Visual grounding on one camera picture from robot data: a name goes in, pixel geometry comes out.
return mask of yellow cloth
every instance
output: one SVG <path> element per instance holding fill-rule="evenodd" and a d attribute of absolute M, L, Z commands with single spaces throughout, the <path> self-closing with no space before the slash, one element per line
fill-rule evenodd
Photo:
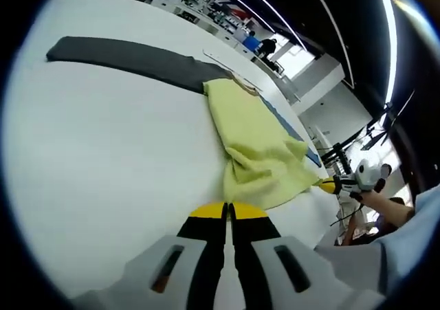
<path fill-rule="evenodd" d="M 259 96 L 223 78 L 203 86 L 230 155 L 223 177 L 227 202 L 245 202 L 265 210 L 319 181 L 303 164 L 307 144 L 290 137 Z"/>

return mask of gray fabric strip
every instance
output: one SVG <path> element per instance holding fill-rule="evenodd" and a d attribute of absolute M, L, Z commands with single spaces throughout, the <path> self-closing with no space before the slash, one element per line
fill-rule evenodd
<path fill-rule="evenodd" d="M 216 64 L 158 47 L 110 38 L 66 36 L 49 50 L 46 57 L 48 61 L 72 61 L 120 69 L 196 93 L 204 93 L 203 82 L 232 78 L 230 71 Z"/>

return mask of wall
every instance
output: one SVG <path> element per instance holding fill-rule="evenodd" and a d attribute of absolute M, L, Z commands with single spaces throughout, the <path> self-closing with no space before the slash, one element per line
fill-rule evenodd
<path fill-rule="evenodd" d="M 361 102 L 341 82 L 300 115 L 306 126 L 317 125 L 332 145 L 345 141 L 371 118 Z"/>
<path fill-rule="evenodd" d="M 255 37 L 262 41 L 265 40 L 267 38 L 271 38 L 272 35 L 274 35 L 274 33 L 272 33 L 270 30 L 266 30 L 265 28 L 261 27 L 261 23 L 259 23 L 255 18 L 254 18 L 254 22 L 255 24 L 259 25 L 259 27 L 253 27 L 252 30 L 254 30 L 255 32 Z"/>
<path fill-rule="evenodd" d="M 296 95 L 301 99 L 292 105 L 292 109 L 296 114 L 302 114 L 343 78 L 344 70 L 341 64 L 330 55 L 323 55 L 292 79 L 297 89 Z"/>

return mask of white table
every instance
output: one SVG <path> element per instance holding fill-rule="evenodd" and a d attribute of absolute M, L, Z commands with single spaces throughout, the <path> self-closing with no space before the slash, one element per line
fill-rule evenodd
<path fill-rule="evenodd" d="M 258 85 L 313 147 L 270 77 L 197 26 L 134 0 L 53 0 L 14 64 L 3 155 L 23 237 L 69 297 L 109 286 L 189 212 L 220 201 L 226 161 L 205 96 L 115 69 L 47 63 L 48 49 L 67 35 L 144 43 L 212 63 L 204 49 Z M 269 215 L 281 234 L 314 247 L 337 211 L 333 196 L 312 188 Z M 240 288 L 228 283 L 232 246 L 225 253 L 216 308 L 243 309 Z"/>

